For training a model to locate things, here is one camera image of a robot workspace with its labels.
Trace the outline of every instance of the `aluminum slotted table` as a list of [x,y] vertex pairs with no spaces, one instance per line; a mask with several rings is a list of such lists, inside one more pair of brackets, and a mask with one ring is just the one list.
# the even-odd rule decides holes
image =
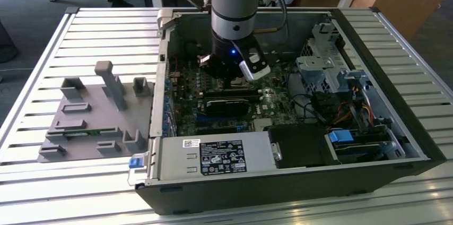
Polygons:
[[[0,129],[0,224],[381,225],[453,219],[452,91],[383,15],[371,10],[343,13],[449,159],[427,173],[401,178],[371,194],[159,216],[128,185],[130,158],[36,163],[64,77],[102,83],[94,71],[102,59],[112,61],[123,83],[138,76],[155,80],[158,11],[82,8],[64,15]],[[360,68],[355,57],[352,61]]]

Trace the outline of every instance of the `blue plastic clip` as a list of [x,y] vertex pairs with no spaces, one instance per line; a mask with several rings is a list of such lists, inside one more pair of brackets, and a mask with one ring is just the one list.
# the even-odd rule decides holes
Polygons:
[[340,130],[340,131],[332,131],[328,134],[329,138],[331,138],[331,142],[352,142],[355,141],[353,135],[351,133],[351,131],[348,130]]
[[132,157],[130,160],[130,168],[143,168],[144,167],[144,158],[143,157]]

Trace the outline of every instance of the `circuit board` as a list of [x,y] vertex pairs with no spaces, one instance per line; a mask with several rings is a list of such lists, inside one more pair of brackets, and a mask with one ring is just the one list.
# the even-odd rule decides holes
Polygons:
[[171,73],[178,136],[260,131],[263,128],[256,128],[253,121],[264,118],[272,125],[296,123],[299,117],[288,97],[284,72],[277,66],[268,76],[253,83],[244,79],[232,81],[232,89],[257,90],[260,98],[257,102],[251,102],[245,115],[220,118],[207,116],[207,101],[200,98],[200,93],[220,91],[223,81],[212,78],[191,62],[180,71]]

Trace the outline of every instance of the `floor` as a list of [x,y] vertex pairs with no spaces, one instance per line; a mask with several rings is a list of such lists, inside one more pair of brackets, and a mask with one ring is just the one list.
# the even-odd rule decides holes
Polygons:
[[[138,7],[144,6],[144,0],[127,2]],[[184,0],[164,0],[164,3],[166,6],[187,6]],[[0,64],[0,75],[4,78],[0,83],[0,125],[70,6],[110,7],[110,3],[106,0],[58,0],[55,3],[48,0],[0,0],[0,20],[20,50],[14,60]],[[453,88],[452,15],[453,0],[445,0],[411,44]]]

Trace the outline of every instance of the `motherboard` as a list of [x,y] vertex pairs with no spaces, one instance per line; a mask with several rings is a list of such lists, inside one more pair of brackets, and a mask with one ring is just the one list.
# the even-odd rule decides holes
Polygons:
[[175,66],[170,78],[178,136],[255,132],[299,121],[288,96],[284,66],[276,66],[253,83],[235,79],[228,89],[223,80],[211,77],[193,62],[180,70]]

